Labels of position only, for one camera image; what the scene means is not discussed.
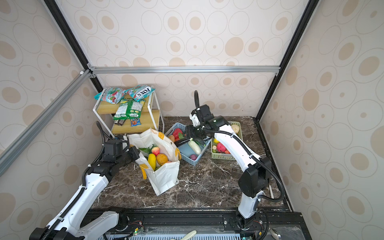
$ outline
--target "marble countertop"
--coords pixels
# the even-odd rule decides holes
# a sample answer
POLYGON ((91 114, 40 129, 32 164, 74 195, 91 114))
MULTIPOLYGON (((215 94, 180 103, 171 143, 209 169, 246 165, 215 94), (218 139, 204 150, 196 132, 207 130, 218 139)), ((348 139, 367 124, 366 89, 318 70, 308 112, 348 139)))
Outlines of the marble countertop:
MULTIPOLYGON (((257 154, 265 154, 251 117, 225 118, 240 122, 244 142, 257 154)), ((165 117, 165 131, 176 122, 191 124, 188 117, 165 117)), ((149 180, 143 180, 140 167, 131 163, 115 175, 92 208, 237 207, 242 194, 237 183, 241 174, 235 160, 211 159, 207 149, 195 167, 181 160, 179 184, 157 197, 149 180)), ((270 184, 274 196, 278 196, 275 180, 271 179, 270 184)), ((283 203, 262 200, 259 206, 283 206, 283 203)))

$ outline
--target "snack bag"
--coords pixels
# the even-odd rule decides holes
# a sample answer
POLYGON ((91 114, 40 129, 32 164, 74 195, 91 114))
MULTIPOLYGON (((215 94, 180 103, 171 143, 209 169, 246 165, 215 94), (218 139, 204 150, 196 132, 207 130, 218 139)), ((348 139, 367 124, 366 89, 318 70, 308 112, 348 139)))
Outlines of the snack bag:
MULTIPOLYGON (((106 88, 103 96, 101 97, 102 101, 117 104, 128 90, 122 88, 106 88)), ((99 99, 101 93, 95 95, 95 99, 99 99)))
POLYGON ((139 125, 141 125, 141 122, 140 122, 139 118, 132 118, 131 119, 131 127, 139 126, 139 125))
POLYGON ((149 96, 155 89, 152 89, 147 85, 137 85, 134 88, 130 88, 127 90, 128 94, 135 99, 135 101, 139 101, 140 99, 146 98, 149 96))
POLYGON ((125 120, 123 120, 123 119, 115 120, 115 124, 119 125, 119 126, 122 126, 124 124, 124 122, 125 122, 125 120))
POLYGON ((115 116, 113 116, 114 120, 119 119, 132 119, 132 118, 140 118, 141 109, 145 100, 141 100, 140 102, 136 102, 133 99, 123 99, 120 101, 120 106, 116 111, 115 116))

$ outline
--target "wooden shelf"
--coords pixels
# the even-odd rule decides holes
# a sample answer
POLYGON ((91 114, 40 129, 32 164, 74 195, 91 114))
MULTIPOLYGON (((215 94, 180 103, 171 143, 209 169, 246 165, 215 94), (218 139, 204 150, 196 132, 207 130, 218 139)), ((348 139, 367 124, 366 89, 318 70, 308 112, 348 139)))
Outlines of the wooden shelf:
MULTIPOLYGON (((152 114, 156 122, 156 127, 158 127, 159 121, 160 121, 160 110, 152 109, 152 114)), ((113 124, 112 133, 113 134, 124 134, 124 133, 132 134, 132 133, 142 133, 145 130, 149 129, 150 127, 155 129, 151 116, 148 112, 148 108, 146 112, 141 112, 140 122, 141 122, 141 125, 134 126, 134 127, 131 127, 130 119, 127 119, 122 126, 113 124)))
MULTIPOLYGON (((149 97, 150 96, 144 98, 145 103, 144 103, 144 106, 142 108, 141 113, 149 112, 148 111, 148 100, 149 100, 149 97)), ((129 99, 129 98, 132 98, 132 97, 129 94, 125 94, 124 98, 129 99)), ((100 105, 99 105, 99 107, 97 109, 97 113, 98 114, 114 114, 118 110, 119 105, 120 104, 112 104, 112 103, 108 103, 108 102, 105 102, 105 101, 101 101, 100 105)))

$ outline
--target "plastic basket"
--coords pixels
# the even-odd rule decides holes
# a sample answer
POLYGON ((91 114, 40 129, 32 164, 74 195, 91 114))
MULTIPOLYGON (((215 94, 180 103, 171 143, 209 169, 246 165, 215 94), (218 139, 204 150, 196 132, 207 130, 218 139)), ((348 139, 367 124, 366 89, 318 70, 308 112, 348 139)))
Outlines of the plastic basket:
MULTIPOLYGON (((234 122, 234 121, 228 121, 228 123, 230 125, 232 124, 236 124, 240 127, 240 131, 239 131, 239 134, 238 134, 238 137, 243 140, 243 134, 241 132, 241 126, 240 126, 240 123, 239 122, 234 122)), ((210 152, 211 152, 211 157, 213 159, 225 159, 225 160, 235 160, 234 157, 232 157, 232 154, 228 154, 228 153, 214 153, 212 152, 212 145, 213 145, 213 141, 211 142, 211 149, 210 149, 210 152)))
MULTIPOLYGON (((177 123, 175 123, 175 124, 174 124, 174 125, 173 125, 173 126, 166 132, 166 133, 165 133, 165 135, 166 135, 166 136, 171 135, 171 134, 175 131, 176 128, 180 128, 181 131, 185 132, 185 125, 184 125, 184 124, 181 124, 181 123, 179 123, 179 122, 177 122, 177 123)), ((208 139, 208 140, 205 141, 205 147, 201 150, 201 153, 200 153, 199 156, 197 156, 197 159, 196 159, 196 160, 192 160, 192 159, 190 159, 189 157, 187 157, 186 155, 184 155, 184 154, 182 153, 182 151, 183 151, 184 153, 185 153, 186 151, 187 151, 187 152, 190 151, 190 154, 189 154, 188 156, 190 156, 191 154, 195 154, 195 153, 193 152, 193 150, 188 146, 188 144, 181 145, 181 146, 179 147, 179 150, 180 150, 180 152, 181 152, 181 159, 183 159, 184 161, 186 161, 186 162, 189 163, 189 164, 192 164, 193 166, 196 166, 196 164, 199 162, 201 156, 203 156, 203 154, 204 154, 204 152, 206 151, 206 149, 210 146, 210 144, 209 144, 210 141, 211 141, 211 139, 208 139)))

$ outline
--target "shopping bag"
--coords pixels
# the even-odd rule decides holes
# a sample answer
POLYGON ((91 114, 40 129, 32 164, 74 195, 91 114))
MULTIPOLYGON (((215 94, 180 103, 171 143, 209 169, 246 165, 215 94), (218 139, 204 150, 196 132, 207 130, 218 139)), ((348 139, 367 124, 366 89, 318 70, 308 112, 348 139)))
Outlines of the shopping bag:
POLYGON ((150 128, 141 134, 128 135, 128 140, 129 144, 135 145, 136 148, 156 145, 160 148, 160 152, 164 153, 171 161, 154 171, 142 152, 139 155, 140 158, 136 160, 139 165, 145 164, 148 167, 145 168, 145 172, 157 196, 179 183, 177 175, 179 174, 181 154, 176 145, 162 132, 150 128))

